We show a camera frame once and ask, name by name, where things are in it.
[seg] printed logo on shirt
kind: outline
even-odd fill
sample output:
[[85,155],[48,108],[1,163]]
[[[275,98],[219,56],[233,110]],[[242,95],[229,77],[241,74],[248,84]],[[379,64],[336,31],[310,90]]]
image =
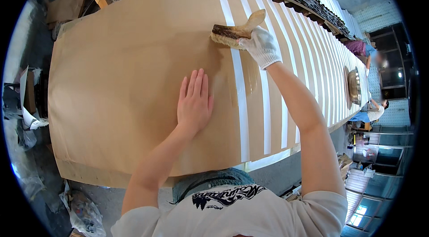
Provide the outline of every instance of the printed logo on shirt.
[[230,206],[236,201],[244,198],[250,200],[263,190],[266,190],[266,188],[254,184],[229,188],[222,192],[207,191],[195,193],[192,195],[192,203],[195,204],[197,209],[201,206],[201,210],[203,210],[207,202],[211,200],[217,201],[223,206]]

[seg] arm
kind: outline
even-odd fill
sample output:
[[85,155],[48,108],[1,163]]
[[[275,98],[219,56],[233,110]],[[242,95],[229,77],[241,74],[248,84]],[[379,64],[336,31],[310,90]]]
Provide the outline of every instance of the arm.
[[208,96],[208,77],[204,70],[194,70],[187,86],[185,77],[180,88],[176,128],[141,160],[132,174],[122,203],[122,215],[143,206],[158,208],[158,189],[167,180],[174,161],[208,123],[213,98]]
[[332,191],[345,197],[335,148],[319,105],[306,86],[280,62],[280,51],[273,41],[268,31],[256,28],[251,40],[240,39],[239,44],[262,69],[266,68],[299,128],[303,195],[312,191]]
[[369,70],[370,66],[371,66],[371,55],[368,55],[368,59],[366,60],[366,69]]
[[374,101],[374,99],[371,98],[371,103],[377,108],[377,110],[380,109],[380,106],[377,104],[377,102]]

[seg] purple cloth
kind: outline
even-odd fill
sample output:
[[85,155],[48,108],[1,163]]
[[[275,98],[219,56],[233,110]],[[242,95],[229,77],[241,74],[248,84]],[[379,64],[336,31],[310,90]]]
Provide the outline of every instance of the purple cloth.
[[347,49],[354,53],[354,55],[366,56],[365,42],[360,40],[347,40],[344,42],[344,45],[346,45]]

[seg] plastic bag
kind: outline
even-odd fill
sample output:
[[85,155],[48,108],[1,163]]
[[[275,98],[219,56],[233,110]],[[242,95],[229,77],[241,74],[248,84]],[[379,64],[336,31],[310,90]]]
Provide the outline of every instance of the plastic bag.
[[22,122],[22,120],[3,120],[6,146],[11,167],[19,185],[27,199],[32,201],[39,191],[45,189],[45,186],[37,173],[33,154],[25,152],[26,147],[18,144],[18,134],[16,132],[18,122]]
[[103,216],[94,202],[88,199],[82,191],[71,191],[67,181],[65,184],[66,188],[59,196],[69,212],[72,227],[86,237],[105,237]]

